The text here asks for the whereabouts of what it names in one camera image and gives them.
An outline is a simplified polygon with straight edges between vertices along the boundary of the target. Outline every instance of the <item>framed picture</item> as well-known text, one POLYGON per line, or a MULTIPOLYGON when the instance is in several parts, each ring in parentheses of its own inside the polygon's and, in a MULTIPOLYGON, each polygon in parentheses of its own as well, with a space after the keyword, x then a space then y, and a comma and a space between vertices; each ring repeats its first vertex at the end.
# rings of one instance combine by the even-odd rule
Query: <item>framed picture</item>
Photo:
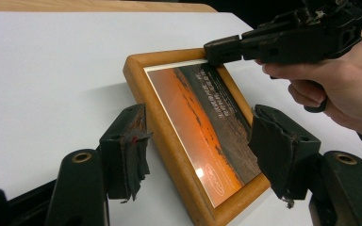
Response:
POLYGON ((253 114, 203 49, 129 56, 124 76, 195 225, 225 225, 269 186, 248 146, 253 114))

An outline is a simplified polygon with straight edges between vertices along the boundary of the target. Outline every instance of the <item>human hand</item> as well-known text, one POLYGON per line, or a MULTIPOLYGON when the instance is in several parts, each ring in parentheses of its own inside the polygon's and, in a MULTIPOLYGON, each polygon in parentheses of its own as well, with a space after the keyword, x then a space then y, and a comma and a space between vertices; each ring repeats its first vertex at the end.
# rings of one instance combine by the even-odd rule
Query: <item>human hand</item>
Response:
POLYGON ((268 63, 263 65, 263 72, 288 79, 289 93, 298 104, 318 107, 328 96, 324 113, 362 134, 362 41, 338 59, 293 65, 268 63))

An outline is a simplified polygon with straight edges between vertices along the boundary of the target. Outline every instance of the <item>picture frame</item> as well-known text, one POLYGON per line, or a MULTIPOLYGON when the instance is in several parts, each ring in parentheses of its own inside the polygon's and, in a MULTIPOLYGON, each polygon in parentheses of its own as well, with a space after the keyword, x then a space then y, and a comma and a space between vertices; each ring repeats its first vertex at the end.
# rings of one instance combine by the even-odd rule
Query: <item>picture frame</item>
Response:
MULTIPOLYGON (((146 104, 148 131, 153 132, 153 140, 158 152, 180 194, 192 222, 195 225, 226 225, 266 189, 269 181, 262 173, 243 185, 238 191, 215 204, 207 192, 207 187, 199 179, 196 167, 192 166, 188 152, 153 82, 145 70, 149 67, 205 59, 203 49, 187 49, 156 52, 129 56, 123 67, 123 74, 137 103, 146 104)), ((244 119, 252 126, 253 113, 240 93, 226 68, 221 65, 215 70, 238 106, 244 119)))

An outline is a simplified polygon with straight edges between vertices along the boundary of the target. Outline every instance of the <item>orange sunset image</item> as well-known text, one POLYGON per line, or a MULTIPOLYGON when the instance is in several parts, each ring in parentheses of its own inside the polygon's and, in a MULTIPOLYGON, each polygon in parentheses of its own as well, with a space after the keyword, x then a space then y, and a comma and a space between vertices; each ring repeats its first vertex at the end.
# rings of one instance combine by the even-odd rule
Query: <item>orange sunset image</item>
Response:
POLYGON ((214 207, 259 173, 249 123, 207 63, 147 70, 148 77, 214 207))

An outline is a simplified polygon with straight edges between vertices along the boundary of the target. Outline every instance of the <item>white tabletop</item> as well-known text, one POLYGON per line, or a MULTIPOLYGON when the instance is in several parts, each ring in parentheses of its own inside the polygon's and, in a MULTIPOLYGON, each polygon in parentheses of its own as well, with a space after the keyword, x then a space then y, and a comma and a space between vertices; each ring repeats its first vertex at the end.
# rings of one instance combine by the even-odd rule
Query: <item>white tabletop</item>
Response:
MULTIPOLYGON (((67 153, 96 148, 135 103, 122 72, 127 56, 202 47, 249 29, 228 13, 0 12, 0 188, 12 199, 54 180, 67 153)), ((252 61, 226 67, 251 106, 284 111, 322 141, 322 153, 362 158, 356 133, 305 112, 288 81, 271 80, 252 61)), ((153 142, 147 159, 151 174, 136 201, 110 201, 110 222, 191 225, 153 142)), ((230 225, 310 225, 308 198, 288 210, 269 190, 230 225)))

